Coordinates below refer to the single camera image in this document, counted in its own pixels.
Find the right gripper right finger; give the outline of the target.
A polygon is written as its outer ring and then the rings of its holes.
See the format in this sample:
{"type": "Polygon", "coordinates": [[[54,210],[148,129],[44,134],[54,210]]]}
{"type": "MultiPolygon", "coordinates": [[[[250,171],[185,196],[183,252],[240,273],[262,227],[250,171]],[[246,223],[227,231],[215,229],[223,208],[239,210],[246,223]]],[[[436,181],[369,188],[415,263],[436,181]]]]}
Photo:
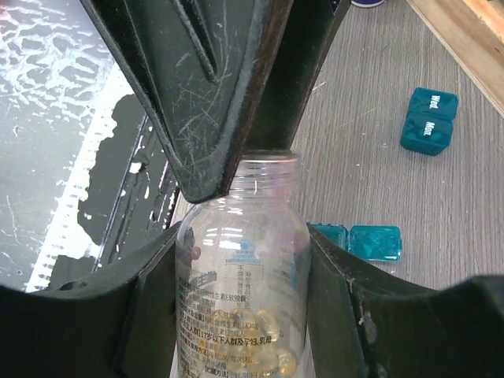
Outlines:
{"type": "Polygon", "coordinates": [[[436,291],[310,231],[309,336],[319,377],[500,377],[503,278],[436,291]]]}

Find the clear pill bottle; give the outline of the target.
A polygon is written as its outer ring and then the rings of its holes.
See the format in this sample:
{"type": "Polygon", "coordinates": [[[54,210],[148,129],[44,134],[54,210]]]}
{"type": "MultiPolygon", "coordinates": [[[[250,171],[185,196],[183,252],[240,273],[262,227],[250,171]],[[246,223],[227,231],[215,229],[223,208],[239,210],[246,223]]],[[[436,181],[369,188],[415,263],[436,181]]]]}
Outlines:
{"type": "Polygon", "coordinates": [[[300,161],[243,156],[229,193],[194,206],[176,237],[177,374],[300,377],[311,264],[293,207],[300,161]]]}

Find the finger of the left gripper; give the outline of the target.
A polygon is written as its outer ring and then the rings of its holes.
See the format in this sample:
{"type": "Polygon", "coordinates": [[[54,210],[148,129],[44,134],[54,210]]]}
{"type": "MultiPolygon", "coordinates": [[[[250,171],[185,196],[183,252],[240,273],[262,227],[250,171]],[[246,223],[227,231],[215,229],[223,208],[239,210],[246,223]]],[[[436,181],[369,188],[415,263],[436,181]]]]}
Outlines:
{"type": "Polygon", "coordinates": [[[246,138],[248,150],[291,147],[349,1],[293,2],[274,65],[246,138]]]}
{"type": "Polygon", "coordinates": [[[185,199],[228,193],[289,1],[85,1],[185,199]]]}

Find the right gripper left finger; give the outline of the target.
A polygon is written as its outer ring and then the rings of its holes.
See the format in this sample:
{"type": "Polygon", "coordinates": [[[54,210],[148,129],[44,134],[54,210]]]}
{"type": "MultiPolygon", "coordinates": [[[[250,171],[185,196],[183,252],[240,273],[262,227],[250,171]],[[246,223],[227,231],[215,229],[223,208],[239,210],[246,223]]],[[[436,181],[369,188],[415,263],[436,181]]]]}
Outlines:
{"type": "Polygon", "coordinates": [[[178,226],[57,290],[1,288],[3,377],[168,377],[178,226]]]}

